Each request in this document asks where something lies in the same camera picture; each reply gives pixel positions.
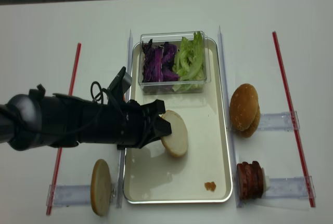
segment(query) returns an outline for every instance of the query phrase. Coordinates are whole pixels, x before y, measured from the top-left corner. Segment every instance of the top bun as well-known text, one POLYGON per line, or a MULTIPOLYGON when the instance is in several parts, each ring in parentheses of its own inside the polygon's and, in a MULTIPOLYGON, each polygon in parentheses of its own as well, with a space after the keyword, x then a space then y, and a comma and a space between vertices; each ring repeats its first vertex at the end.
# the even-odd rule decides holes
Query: top bun
POLYGON ((233 127, 239 131, 250 127, 259 107, 258 94, 250 84, 240 85, 230 101, 230 119, 233 127))

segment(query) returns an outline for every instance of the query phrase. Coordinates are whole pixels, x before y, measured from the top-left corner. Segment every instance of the purple cabbage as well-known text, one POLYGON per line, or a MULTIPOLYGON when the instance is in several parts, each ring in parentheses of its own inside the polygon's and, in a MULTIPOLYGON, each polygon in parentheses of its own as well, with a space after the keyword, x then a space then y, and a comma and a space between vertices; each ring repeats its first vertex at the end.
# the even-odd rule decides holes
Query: purple cabbage
POLYGON ((154 72, 152 76, 152 82, 162 82, 163 74, 162 74, 162 56, 163 56, 163 48, 158 47, 155 49, 155 60, 154 60, 154 72))
POLYGON ((161 46, 152 46, 152 39, 148 44, 142 43, 145 54, 142 82, 178 81, 179 76, 171 71, 177 47, 169 42, 161 46))
POLYGON ((172 69, 174 64, 175 55, 177 53, 177 47, 169 42, 165 42, 164 45, 164 53, 162 58, 162 66, 168 67, 169 70, 172 69))
POLYGON ((168 68, 162 69, 164 81, 178 81, 179 76, 177 73, 170 71, 168 68))

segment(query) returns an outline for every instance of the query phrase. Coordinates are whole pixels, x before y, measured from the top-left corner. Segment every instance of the shredded lettuce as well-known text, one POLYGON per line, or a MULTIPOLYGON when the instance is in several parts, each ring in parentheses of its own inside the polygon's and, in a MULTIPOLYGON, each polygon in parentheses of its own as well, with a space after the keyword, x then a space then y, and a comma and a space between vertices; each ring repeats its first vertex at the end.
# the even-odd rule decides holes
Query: shredded lettuce
MULTIPOLYGON (((182 38, 179 52, 175 56, 172 67, 180 81, 204 80, 203 73, 203 43, 200 32, 194 33, 193 41, 182 38)), ((201 84, 175 85, 174 91, 187 91, 190 88, 200 88, 201 84)))

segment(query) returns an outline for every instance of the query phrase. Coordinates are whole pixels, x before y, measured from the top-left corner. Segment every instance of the white tray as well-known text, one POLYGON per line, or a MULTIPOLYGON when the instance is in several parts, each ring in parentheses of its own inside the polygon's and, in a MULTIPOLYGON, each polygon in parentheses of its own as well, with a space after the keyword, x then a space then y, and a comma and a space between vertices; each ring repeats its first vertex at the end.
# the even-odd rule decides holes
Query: white tray
POLYGON ((233 184, 216 43, 209 39, 211 82, 197 94, 143 95, 137 82, 139 51, 137 44, 133 49, 131 99, 140 104, 164 100, 166 110, 174 110, 184 119, 189 145, 180 159, 171 157, 160 141, 140 150, 127 149, 126 199, 133 204, 225 202, 233 184), (204 187, 212 181, 214 192, 204 187))

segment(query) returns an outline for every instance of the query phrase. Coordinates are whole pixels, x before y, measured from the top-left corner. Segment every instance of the plastic container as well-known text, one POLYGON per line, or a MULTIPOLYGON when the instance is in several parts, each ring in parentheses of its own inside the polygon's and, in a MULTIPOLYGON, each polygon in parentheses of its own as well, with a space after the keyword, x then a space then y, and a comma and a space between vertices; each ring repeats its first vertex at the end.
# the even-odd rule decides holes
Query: plastic container
POLYGON ((185 37, 192 41, 194 39, 193 32, 183 33, 165 33, 165 34, 143 34, 140 39, 140 56, 139 56, 139 73, 138 83, 144 94, 169 94, 169 93, 200 93, 203 91, 204 84, 210 82, 209 70, 209 52, 208 52, 208 39, 205 34, 200 31, 203 38, 203 80, 192 81, 172 81, 172 82, 143 82, 143 64, 145 54, 142 50, 142 43, 146 44, 151 39, 153 46, 163 45, 169 42, 180 48, 182 38, 185 37))

